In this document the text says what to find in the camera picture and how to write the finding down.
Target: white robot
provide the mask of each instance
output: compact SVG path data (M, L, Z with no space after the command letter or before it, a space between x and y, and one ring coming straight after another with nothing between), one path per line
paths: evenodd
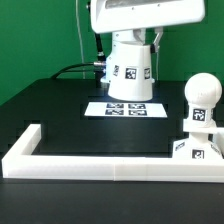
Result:
M152 99L151 53L157 52L162 27L199 22L204 0L91 0L91 25L96 33L112 32L112 52L106 61L108 94L127 101ZM152 45L146 28L155 28Z
M218 131L212 115L221 94L222 86L211 74L199 73L189 79L185 86L189 114L183 126L183 131L189 132L189 138L174 142L173 158L222 159L219 147L208 140L209 134Z

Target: cable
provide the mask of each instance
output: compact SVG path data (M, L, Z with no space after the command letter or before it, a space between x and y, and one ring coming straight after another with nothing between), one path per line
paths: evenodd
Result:
M76 23L77 23L77 29L78 29L78 36L79 36L79 44L80 44L80 52L81 52L81 60L84 64L84 51L83 51L83 41L82 41L82 33L80 28L80 20L79 20L79 0L76 0ZM83 79L86 78L85 72L83 72Z
M59 72L52 75L51 79L56 79L61 73L67 72L68 70L70 70L72 68L80 68L80 67L86 67L86 66L91 66L91 65L94 65L94 63L89 62L89 63L80 63L80 64L76 64L76 65L67 66L67 67L61 69Z
M159 53L160 48L158 48L157 55L156 55L156 80L159 80Z
M90 4L90 2L87 3L86 7L87 7L87 9L89 11L89 15L91 17L91 4ZM106 56L105 56L104 51L103 51L101 36L100 36L100 34L95 33L95 32L94 32L94 36L95 36L96 48L97 48L97 58L98 58L99 61L106 61Z

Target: printed marker sheet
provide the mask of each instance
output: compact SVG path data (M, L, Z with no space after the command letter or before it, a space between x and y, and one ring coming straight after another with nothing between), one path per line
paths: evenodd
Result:
M166 118L167 114L159 103L89 102L85 116Z

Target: white cylinder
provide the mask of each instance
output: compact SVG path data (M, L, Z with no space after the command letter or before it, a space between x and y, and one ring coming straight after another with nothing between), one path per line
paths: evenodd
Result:
M152 99L152 66L149 45L117 43L116 60L108 94L127 101Z

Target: black cable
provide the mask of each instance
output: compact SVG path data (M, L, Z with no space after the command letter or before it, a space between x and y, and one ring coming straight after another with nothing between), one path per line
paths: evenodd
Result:
M68 70L70 70L72 68L80 68L80 67L86 67L86 66L91 66L91 65L94 65L94 63L89 62L89 63L80 63L80 64L76 64L76 65L67 66L67 67L61 69L59 72L52 75L51 79L56 79L61 73L67 72Z
M89 11L89 14L91 14L91 10L90 10L90 2L87 3L87 9ZM95 40L96 40L96 48L97 48L97 58L98 61L106 61L106 56L103 52L103 46L102 46L102 41L101 41L101 36L98 33L95 33Z

